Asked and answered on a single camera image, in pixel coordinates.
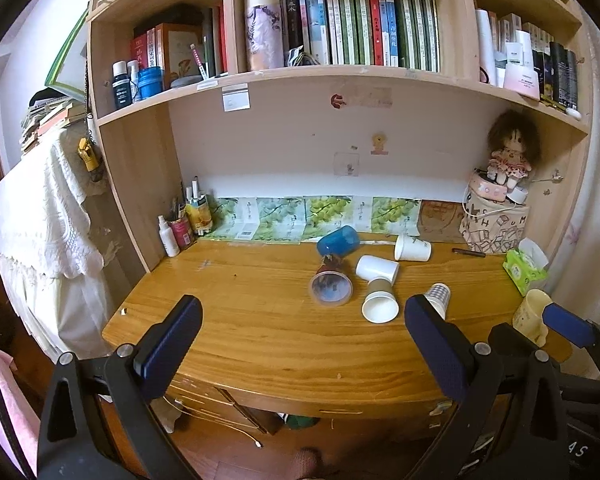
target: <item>doll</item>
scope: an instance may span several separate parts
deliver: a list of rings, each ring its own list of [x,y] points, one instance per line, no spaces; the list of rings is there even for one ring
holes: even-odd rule
[[[524,115],[509,110],[493,123],[488,136],[491,160],[487,177],[513,190],[540,160],[540,138],[536,125]]]

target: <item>green tissue box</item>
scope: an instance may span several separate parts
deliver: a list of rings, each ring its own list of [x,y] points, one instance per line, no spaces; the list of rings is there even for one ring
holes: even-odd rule
[[[517,249],[507,251],[507,258],[502,266],[520,294],[526,296],[532,288],[544,286],[547,277],[545,267],[548,263],[549,260],[542,249],[529,238],[525,238]]]

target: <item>white bottle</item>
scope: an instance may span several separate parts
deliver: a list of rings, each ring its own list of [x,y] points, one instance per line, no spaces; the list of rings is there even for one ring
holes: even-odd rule
[[[138,72],[140,71],[140,64],[138,60],[135,59],[133,61],[129,61],[126,66],[129,68],[129,73],[131,76],[131,102],[137,103],[141,101],[140,97],[140,89],[138,87]]]
[[[167,256],[173,258],[180,254],[180,248],[176,243],[176,237],[173,235],[173,231],[164,219],[164,216],[158,216],[158,223],[160,224],[160,240],[164,245],[164,249],[167,251]]]

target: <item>blue container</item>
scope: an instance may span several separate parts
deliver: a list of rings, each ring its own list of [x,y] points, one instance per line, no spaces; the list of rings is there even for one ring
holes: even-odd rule
[[[317,249],[322,256],[336,254],[346,256],[360,245],[360,237],[353,227],[345,225],[318,241]]]
[[[162,92],[162,69],[159,66],[145,68],[138,73],[140,97],[148,99]]]

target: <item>wooden desk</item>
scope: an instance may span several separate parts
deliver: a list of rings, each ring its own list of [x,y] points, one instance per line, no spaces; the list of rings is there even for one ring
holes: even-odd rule
[[[392,246],[362,246],[347,257],[352,300],[337,308],[308,294],[320,258],[314,244],[256,245],[202,240],[145,275],[104,330],[117,346],[136,343],[183,294],[200,298],[203,325],[176,384],[219,387],[242,406],[307,416],[382,418],[424,413],[443,398],[404,326],[408,297],[435,282],[452,291],[447,320],[472,342],[510,322],[522,298],[503,256],[475,258],[434,244],[427,263],[401,262],[394,286],[400,314],[374,325],[361,314],[362,254],[392,259]],[[546,350],[564,361],[567,341],[550,333]]]

